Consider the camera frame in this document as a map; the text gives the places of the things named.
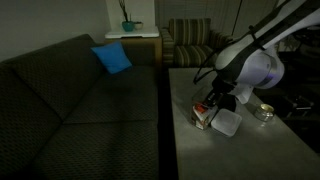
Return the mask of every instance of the vase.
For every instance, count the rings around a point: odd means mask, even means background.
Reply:
[[[132,21],[123,21],[122,22],[122,28],[126,32],[133,31],[134,29],[134,22]]]

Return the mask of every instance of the lid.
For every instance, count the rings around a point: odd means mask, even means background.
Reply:
[[[242,117],[228,109],[220,109],[217,115],[211,121],[211,127],[226,136],[233,136],[240,123]]]

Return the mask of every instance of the couch armrest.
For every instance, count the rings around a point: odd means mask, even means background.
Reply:
[[[212,49],[222,48],[230,41],[232,41],[231,36],[224,35],[221,32],[216,32],[214,30],[210,31],[209,46]]]
[[[160,29],[160,34],[162,37],[162,64],[164,66],[172,66],[175,46],[173,38],[171,37],[168,29]]]

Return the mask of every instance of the couch cushion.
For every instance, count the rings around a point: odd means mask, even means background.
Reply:
[[[59,116],[0,65],[0,179],[29,164],[61,124]]]
[[[82,35],[8,62],[16,73],[64,119],[103,71]]]
[[[156,132],[152,121],[63,125],[31,169],[41,179],[158,179]]]
[[[170,19],[169,32],[176,45],[208,44],[210,18]]]
[[[91,49],[96,53],[102,64],[111,74],[120,72],[132,66],[120,41],[115,41],[104,46],[92,47]]]
[[[64,123],[158,119],[155,70],[132,66],[102,76]]]
[[[174,65],[177,67],[200,67],[212,52],[209,46],[176,46],[174,50]],[[205,67],[214,67],[216,55],[212,56]]]

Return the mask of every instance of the side table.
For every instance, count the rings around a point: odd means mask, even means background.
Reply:
[[[158,27],[144,27],[140,30],[125,32],[122,29],[111,30],[105,35],[105,43],[121,41],[122,44],[153,44],[155,49],[155,65],[160,72],[162,65],[162,38]]]

